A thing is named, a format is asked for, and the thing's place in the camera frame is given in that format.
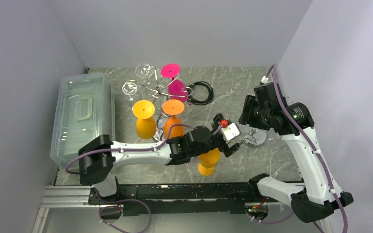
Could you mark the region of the yellow-orange wine glass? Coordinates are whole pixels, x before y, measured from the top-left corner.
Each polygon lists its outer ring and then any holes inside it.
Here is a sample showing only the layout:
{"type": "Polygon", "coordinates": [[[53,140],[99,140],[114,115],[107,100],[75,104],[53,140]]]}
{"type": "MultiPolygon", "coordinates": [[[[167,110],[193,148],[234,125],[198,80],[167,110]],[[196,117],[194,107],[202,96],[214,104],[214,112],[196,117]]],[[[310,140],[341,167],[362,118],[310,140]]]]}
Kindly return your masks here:
{"type": "Polygon", "coordinates": [[[203,176],[210,176],[220,159],[219,149],[213,149],[199,156],[198,172],[203,176]]]}

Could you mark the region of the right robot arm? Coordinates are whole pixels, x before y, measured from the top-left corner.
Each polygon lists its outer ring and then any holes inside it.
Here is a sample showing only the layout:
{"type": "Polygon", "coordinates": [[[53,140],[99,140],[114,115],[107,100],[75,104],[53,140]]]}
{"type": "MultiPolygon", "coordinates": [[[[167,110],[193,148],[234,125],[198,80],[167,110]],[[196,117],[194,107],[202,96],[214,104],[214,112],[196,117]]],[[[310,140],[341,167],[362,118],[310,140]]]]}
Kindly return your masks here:
{"type": "Polygon", "coordinates": [[[247,95],[239,124],[261,130],[274,129],[282,136],[296,160],[304,187],[278,181],[262,173],[249,180],[248,195],[253,201],[269,197],[282,202],[305,223],[327,218],[336,209],[353,203],[333,178],[320,151],[314,121],[302,103],[288,105],[273,83],[254,88],[247,95]]]}

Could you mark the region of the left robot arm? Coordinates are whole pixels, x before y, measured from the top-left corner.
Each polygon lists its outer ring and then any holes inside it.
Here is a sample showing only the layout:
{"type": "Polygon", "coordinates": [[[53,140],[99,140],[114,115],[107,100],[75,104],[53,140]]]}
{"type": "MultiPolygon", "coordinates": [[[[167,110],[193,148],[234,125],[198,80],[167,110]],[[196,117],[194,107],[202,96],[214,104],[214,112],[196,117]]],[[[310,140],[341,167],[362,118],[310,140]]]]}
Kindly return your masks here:
{"type": "Polygon", "coordinates": [[[120,197],[119,183],[111,174],[113,168],[142,164],[177,166],[217,151],[229,157],[240,145],[228,143],[239,135],[239,127],[222,114],[214,117],[211,129],[197,126],[182,136],[157,143],[125,144],[102,134],[78,151],[80,184],[95,187],[105,202],[113,204],[120,197]]]}

